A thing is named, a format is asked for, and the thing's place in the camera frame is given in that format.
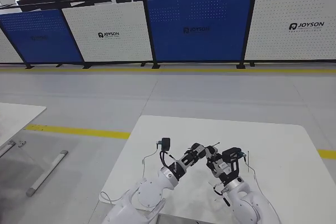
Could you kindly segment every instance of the white tabletop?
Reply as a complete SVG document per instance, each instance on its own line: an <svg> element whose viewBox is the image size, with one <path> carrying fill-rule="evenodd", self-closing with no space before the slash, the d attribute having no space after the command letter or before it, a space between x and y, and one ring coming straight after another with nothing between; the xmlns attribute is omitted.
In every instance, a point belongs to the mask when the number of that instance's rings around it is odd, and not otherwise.
<svg viewBox="0 0 336 224"><path fill-rule="evenodd" d="M231 147L249 151L260 187L283 224L336 224L336 186L299 125L142 116L103 187L112 200L142 177L142 159L155 151L155 143L162 137L171 138L170 153L176 159L195 142L204 146L221 142L217 146L220 153ZM161 167L156 153L146 159L145 177L157 175ZM256 189L253 173L248 173L243 160L240 175ZM218 182L206 160L198 161L174 191L164 191L167 202L161 213L210 223L237 223L231 208L217 199L208 183L214 181ZM137 199L133 203L144 209Z"/></svg>
<svg viewBox="0 0 336 224"><path fill-rule="evenodd" d="M44 106L0 102L0 148L44 110Z"/></svg>

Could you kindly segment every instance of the epoxy floor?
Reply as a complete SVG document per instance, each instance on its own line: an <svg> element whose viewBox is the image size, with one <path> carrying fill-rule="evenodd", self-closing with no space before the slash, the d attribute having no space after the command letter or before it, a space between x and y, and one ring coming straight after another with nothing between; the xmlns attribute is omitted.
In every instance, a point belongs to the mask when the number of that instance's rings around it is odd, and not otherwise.
<svg viewBox="0 0 336 224"><path fill-rule="evenodd" d="M43 72L40 68L0 72L0 102L48 107L35 124L130 132L142 114L299 124L317 149L336 150L336 73L248 71L336 69L335 64L266 65L237 73L67 72L59 68ZM0 223L100 224L109 205L99 203L98 195L125 140L28 130L17 139L27 144L0 159ZM61 150L69 155L27 198L25 192L43 172L41 167L46 168ZM336 183L336 160L324 163ZM160 223L195 222L162 217Z"/></svg>

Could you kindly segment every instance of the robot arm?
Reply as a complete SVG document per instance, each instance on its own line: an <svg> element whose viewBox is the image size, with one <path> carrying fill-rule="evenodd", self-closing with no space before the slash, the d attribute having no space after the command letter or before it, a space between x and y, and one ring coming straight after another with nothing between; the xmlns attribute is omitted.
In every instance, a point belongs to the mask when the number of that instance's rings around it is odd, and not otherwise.
<svg viewBox="0 0 336 224"><path fill-rule="evenodd" d="M206 148L207 166L212 171L214 177L219 178L224 189L219 195L227 194L231 201L234 216L242 224L279 224L279 218L266 197L261 192L252 192L249 184L239 177L238 160L244 157L240 148L230 148L220 155L214 146Z"/></svg>
<svg viewBox="0 0 336 224"><path fill-rule="evenodd" d="M128 190L122 199L107 214L102 224L148 224L165 205L165 198L162 198L164 189L174 190L179 179L186 173L189 166L193 166L199 159L206 156L205 148L197 144L184 153L184 156L175 160L169 153L170 139L163 138L157 143L161 145L160 157L163 167L158 172L158 177L153 179L142 179L134 187ZM167 166L164 160L165 155L172 157L175 162ZM138 192L138 201L146 208L153 208L147 216L139 213L132 205L132 197Z"/></svg>

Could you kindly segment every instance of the white cable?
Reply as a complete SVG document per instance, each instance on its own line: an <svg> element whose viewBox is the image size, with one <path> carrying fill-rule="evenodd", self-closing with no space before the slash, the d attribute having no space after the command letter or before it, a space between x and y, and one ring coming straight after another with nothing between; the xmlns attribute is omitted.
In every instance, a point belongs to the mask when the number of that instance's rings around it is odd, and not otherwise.
<svg viewBox="0 0 336 224"><path fill-rule="evenodd" d="M156 154L156 152L158 151L158 148L155 150L154 153L150 154L149 156L145 156L143 159L142 159L142 164L143 164L143 175L142 175L142 178L144 178L144 172L146 170L146 163L145 163L145 159L150 157L150 156L153 156L154 154ZM104 191L101 191L100 195L101 195L101 198L103 198L104 200L106 200L107 202L103 202L105 204L112 204L112 202L116 202L118 200L121 200L122 197L123 197L123 194L120 198L118 199L115 199L115 200L111 200L111 198L108 196L108 194Z"/></svg>
<svg viewBox="0 0 336 224"><path fill-rule="evenodd" d="M282 222L281 222L281 220L280 220L280 217L279 217L278 213L276 212L276 210L275 210L273 204L269 201L269 199L264 195L264 193L263 193L262 190L260 189L260 186L259 186L259 183L258 183L258 178L256 178L256 172L255 172L255 170L254 170L251 166L249 166L246 162L245 162L245 164L246 164L250 169L253 170L253 172L254 172L254 179L255 179L256 184L258 185L258 188L259 188L261 194L267 199L267 201L269 202L269 204L270 204L271 207L273 208L275 214L277 215L277 217L278 217L278 219L279 219L279 223L282 224Z"/></svg>
<svg viewBox="0 0 336 224"><path fill-rule="evenodd" d="M155 150L154 153L150 154L149 156L145 156L143 159L142 159L142 164L143 164L143 175L142 175L142 178L144 178L144 172L146 170L146 162L145 162L145 159L150 157L150 156L153 156L154 154L156 154L156 152L158 151L158 148Z"/></svg>

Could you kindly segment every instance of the yellow floor line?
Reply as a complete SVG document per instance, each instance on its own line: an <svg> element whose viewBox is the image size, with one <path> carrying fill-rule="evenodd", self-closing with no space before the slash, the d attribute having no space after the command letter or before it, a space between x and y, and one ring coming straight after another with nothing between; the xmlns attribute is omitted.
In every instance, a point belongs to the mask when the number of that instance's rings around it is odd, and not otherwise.
<svg viewBox="0 0 336 224"><path fill-rule="evenodd" d="M336 160L335 150L318 150L321 158L328 158L330 160Z"/></svg>
<svg viewBox="0 0 336 224"><path fill-rule="evenodd" d="M39 132L54 132L61 134L76 134L81 136L95 136L95 137L120 138L120 139L128 139L130 135L130 133L128 132L114 132L111 130L95 130L85 128L68 128L68 127L38 125L38 124L30 124L25 128L25 130L36 130ZM336 160L335 150L318 150L318 152L321 158Z"/></svg>
<svg viewBox="0 0 336 224"><path fill-rule="evenodd" d="M36 130L40 132L77 134L81 136L96 136L96 137L120 138L120 139L128 139L130 135L130 133L128 132L113 132L110 130L95 130L95 129L84 129L84 128L68 128L68 127L38 125L38 124L30 124L25 128L25 130Z"/></svg>
<svg viewBox="0 0 336 224"><path fill-rule="evenodd" d="M0 72L234 72L234 73L335 73L336 69L219 69L219 68L0 68Z"/></svg>

